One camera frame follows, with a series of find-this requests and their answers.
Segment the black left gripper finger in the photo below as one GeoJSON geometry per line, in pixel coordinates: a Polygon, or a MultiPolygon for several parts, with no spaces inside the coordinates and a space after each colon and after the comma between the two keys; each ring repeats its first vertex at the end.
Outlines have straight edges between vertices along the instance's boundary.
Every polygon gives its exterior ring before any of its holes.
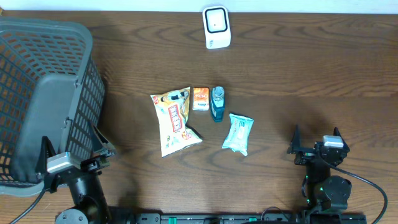
{"type": "Polygon", "coordinates": [[[47,159],[55,156],[55,149],[47,136],[42,137],[40,154],[35,167],[37,175],[45,175],[47,173],[47,159]]]}
{"type": "Polygon", "coordinates": [[[91,137],[92,150],[95,154],[101,156],[114,156],[116,154],[113,144],[102,135],[92,121],[88,121],[88,130],[91,137]]]}

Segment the yellow snack bag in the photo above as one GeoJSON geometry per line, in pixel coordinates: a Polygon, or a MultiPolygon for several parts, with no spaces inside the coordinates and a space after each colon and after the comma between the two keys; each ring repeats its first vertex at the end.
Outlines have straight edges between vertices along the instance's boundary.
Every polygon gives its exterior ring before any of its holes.
{"type": "Polygon", "coordinates": [[[150,96],[159,121],[162,157],[202,142],[186,126],[190,111],[190,87],[150,96]]]}

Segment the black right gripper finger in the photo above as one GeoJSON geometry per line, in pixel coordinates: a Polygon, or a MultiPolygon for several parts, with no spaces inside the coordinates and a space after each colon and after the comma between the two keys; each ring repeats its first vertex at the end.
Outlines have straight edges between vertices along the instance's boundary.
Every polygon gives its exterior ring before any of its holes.
{"type": "Polygon", "coordinates": [[[342,137],[342,135],[341,135],[341,133],[340,133],[340,131],[339,131],[339,129],[337,127],[334,128],[333,135],[336,136],[336,137],[339,137],[341,139],[341,142],[343,143],[343,145],[347,146],[345,140],[343,139],[343,137],[342,137]]]}
{"type": "Polygon", "coordinates": [[[297,154],[301,150],[299,126],[295,126],[294,135],[287,149],[288,154],[297,154]]]}

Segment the teal wet wipes pack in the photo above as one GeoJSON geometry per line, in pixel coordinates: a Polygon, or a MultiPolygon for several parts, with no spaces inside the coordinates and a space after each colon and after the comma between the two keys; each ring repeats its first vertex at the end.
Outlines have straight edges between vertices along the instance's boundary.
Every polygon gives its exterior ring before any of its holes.
{"type": "Polygon", "coordinates": [[[224,140],[222,149],[231,149],[240,152],[243,156],[248,155],[248,139],[254,120],[237,114],[229,114],[231,127],[224,140]]]}

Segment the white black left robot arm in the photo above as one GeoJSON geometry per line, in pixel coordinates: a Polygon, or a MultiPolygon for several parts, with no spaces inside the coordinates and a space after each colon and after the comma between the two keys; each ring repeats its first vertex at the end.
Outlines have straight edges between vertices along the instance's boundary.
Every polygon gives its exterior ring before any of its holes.
{"type": "Polygon", "coordinates": [[[70,152],[55,153],[47,136],[42,137],[39,159],[35,171],[44,184],[36,202],[44,193],[55,193],[59,185],[66,184],[70,189],[73,212],[80,212],[78,220],[88,223],[108,223],[111,221],[103,189],[99,180],[101,169],[109,166],[108,158],[116,154],[114,146],[100,133],[93,122],[87,122],[92,143],[91,156],[79,160],[70,152]]]}

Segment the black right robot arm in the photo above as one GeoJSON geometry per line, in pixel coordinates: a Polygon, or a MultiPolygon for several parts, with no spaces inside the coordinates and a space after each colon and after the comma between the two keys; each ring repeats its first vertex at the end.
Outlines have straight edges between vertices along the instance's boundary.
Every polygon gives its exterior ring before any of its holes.
{"type": "Polygon", "coordinates": [[[308,210],[303,212],[304,219],[324,214],[338,216],[348,208],[352,184],[345,178],[331,175],[331,170],[340,165],[349,152],[338,128],[332,135],[324,135],[313,147],[304,147],[299,127],[295,127],[287,153],[295,155],[294,164],[306,167],[302,194],[307,198],[308,210]]]}

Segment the blue mouthwash bottle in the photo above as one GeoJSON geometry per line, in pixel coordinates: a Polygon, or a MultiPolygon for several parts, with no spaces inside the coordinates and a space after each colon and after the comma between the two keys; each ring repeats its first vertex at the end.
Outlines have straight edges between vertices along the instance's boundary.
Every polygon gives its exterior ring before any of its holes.
{"type": "Polygon", "coordinates": [[[214,122],[219,123],[223,120],[223,113],[225,109],[224,88],[216,86],[211,91],[211,116],[214,122]]]}

